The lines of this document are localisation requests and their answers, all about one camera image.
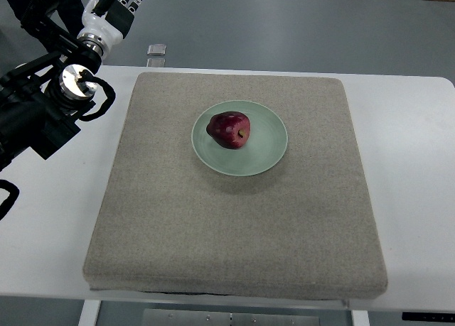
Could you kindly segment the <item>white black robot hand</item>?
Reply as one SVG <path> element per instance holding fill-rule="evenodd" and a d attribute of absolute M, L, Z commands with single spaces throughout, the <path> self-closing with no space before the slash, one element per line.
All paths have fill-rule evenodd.
<path fill-rule="evenodd" d="M 126 38 L 134 14 L 143 0 L 89 0 L 82 14 L 77 39 L 100 45 L 116 45 Z"/>

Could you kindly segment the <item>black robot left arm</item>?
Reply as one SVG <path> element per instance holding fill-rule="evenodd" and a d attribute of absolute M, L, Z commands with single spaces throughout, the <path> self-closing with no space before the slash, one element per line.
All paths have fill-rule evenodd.
<path fill-rule="evenodd" d="M 80 132 L 78 120 L 107 112 L 116 94 L 96 74 L 127 37 L 142 1 L 89 0 L 76 36 L 51 19 L 60 0 L 30 1 L 21 26 L 48 54 L 1 78 L 1 168 L 27 148 L 49 158 Z"/>

